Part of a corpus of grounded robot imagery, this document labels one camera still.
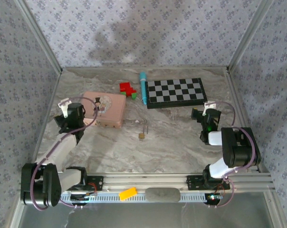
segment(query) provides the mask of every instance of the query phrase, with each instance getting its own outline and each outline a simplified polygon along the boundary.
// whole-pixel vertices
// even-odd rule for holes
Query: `patterned wallpaper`
[[[260,0],[26,0],[62,67],[228,65]]]
[[[57,74],[13,0],[0,0],[0,227],[19,194]]]
[[[287,0],[276,0],[232,74],[287,217]]]

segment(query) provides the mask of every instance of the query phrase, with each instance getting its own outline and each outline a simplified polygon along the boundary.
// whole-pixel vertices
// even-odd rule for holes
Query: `metal frame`
[[[236,87],[231,79],[229,73],[227,72],[225,67],[222,67],[224,72],[227,85],[231,91],[231,97],[236,109],[237,118],[240,121],[242,126],[248,126],[246,112],[240,105],[240,98],[238,93],[236,92]],[[54,90],[51,102],[49,104],[48,113],[49,115],[50,108],[53,103],[53,98],[55,96],[56,90]],[[45,120],[43,124],[43,131],[41,131],[38,144],[35,149],[35,155],[33,160],[35,160],[41,139],[47,124]],[[128,189],[130,187],[136,187],[138,189],[139,194],[143,194],[146,188],[150,187],[171,187],[177,188],[180,190],[182,196],[191,196],[195,194],[199,194],[202,192],[199,191],[188,191],[186,184],[186,176],[193,175],[193,173],[92,173],[88,175],[102,175],[104,176],[104,186],[103,191],[100,192],[100,196],[113,196],[118,195],[122,190]],[[276,228],[285,228],[287,227],[287,221],[284,216],[283,210],[278,200],[277,193],[275,192],[275,188],[270,176],[270,173],[265,169],[263,165],[259,165],[258,167],[251,167],[248,173],[237,173],[235,175],[230,176],[232,181],[235,184],[235,193],[242,192],[264,192],[265,200],[267,202],[268,210]],[[64,192],[62,197],[68,197],[71,192]],[[12,205],[13,211],[8,217],[8,222],[5,227],[7,228],[16,228],[19,225],[24,205],[21,204],[19,200],[19,196],[16,196],[15,202]]]
[[[136,187],[138,193],[145,193],[148,188],[176,188],[180,193],[213,193],[213,190],[188,190],[188,175],[201,173],[92,173],[89,176],[101,175],[104,183],[101,193],[120,193]],[[275,191],[270,173],[250,170],[248,173],[237,173],[229,176],[235,185],[235,193]],[[66,191],[65,193],[80,194],[83,191]]]
[[[62,74],[62,72],[60,71],[58,73],[57,80],[56,80],[55,85],[54,85],[52,96],[50,97],[47,113],[46,113],[46,115],[44,117],[44,120],[43,120],[43,124],[42,124],[42,127],[41,127],[41,132],[39,134],[39,137],[38,137],[38,140],[37,140],[37,144],[36,144],[36,147],[35,147],[34,154],[32,156],[31,162],[35,162],[35,160],[37,158],[37,154],[39,152],[39,148],[40,148],[40,145],[41,145],[41,142],[42,142],[42,139],[43,139],[44,131],[45,131],[46,126],[48,124],[48,117],[49,117],[50,111],[51,111],[52,106],[53,106],[53,102],[54,102],[54,98],[55,98],[55,95],[56,95],[56,92],[57,92],[57,87],[59,85],[61,74]]]
[[[260,24],[266,16],[270,6],[274,0],[262,0],[254,13],[237,49],[235,50],[231,60],[228,63],[229,73],[232,73],[246,51],[249,43],[251,42],[254,34],[257,32]]]
[[[70,193],[62,193],[61,200],[65,203],[75,203],[75,201],[70,200]],[[181,199],[178,201],[179,203],[205,203],[207,202],[205,193],[181,193]],[[121,201],[118,193],[104,193],[99,192],[98,195],[90,196],[87,200],[77,201],[77,203],[151,203],[149,202],[144,193],[138,193],[136,196],[132,196],[131,198],[126,199],[125,201]]]
[[[42,50],[45,52],[48,60],[50,61],[53,68],[56,70],[56,73],[59,74],[62,71],[62,68],[60,64],[58,63],[56,56],[50,46],[48,45],[48,42],[46,41],[40,27],[38,26],[35,17],[31,13],[29,7],[27,6],[27,3],[24,0],[14,0],[17,7],[19,8],[24,20],[27,22],[29,28],[33,32],[34,36],[36,37],[38,43],[40,44]]]
[[[235,86],[228,70],[224,71],[224,75],[227,80],[227,85],[231,91],[231,97],[234,103],[237,117],[242,126],[249,126],[249,123],[247,121],[248,120],[247,112],[240,105],[241,99],[240,99],[239,94],[236,92],[237,87]],[[261,173],[268,173],[267,168],[262,163],[260,163],[260,165],[258,166],[258,170]],[[270,214],[274,227],[275,228],[287,228],[287,220],[284,215],[281,203],[278,199],[277,193],[269,189],[269,190],[264,191],[264,196],[265,196],[269,214]]]

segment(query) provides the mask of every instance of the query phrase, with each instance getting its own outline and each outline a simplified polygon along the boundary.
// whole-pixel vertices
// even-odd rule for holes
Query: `chessboard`
[[[148,81],[145,87],[148,109],[204,105],[207,102],[200,78]]]

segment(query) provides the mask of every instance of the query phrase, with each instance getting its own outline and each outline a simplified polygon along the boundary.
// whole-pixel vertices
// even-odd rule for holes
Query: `yellow sponge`
[[[133,187],[133,188],[130,188],[130,189],[126,190],[126,191],[120,192],[119,193],[119,198],[120,198],[121,201],[124,201],[127,198],[130,198],[130,197],[135,196],[135,195],[137,195],[137,190],[136,190],[135,187]]]

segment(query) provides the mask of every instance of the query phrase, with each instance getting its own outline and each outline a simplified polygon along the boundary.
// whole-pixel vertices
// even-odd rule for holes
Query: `red puzzle piece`
[[[119,83],[119,87],[120,87],[120,92],[125,92],[126,96],[132,96],[133,93],[136,93],[136,90],[134,90],[131,87],[131,84],[129,82]]]

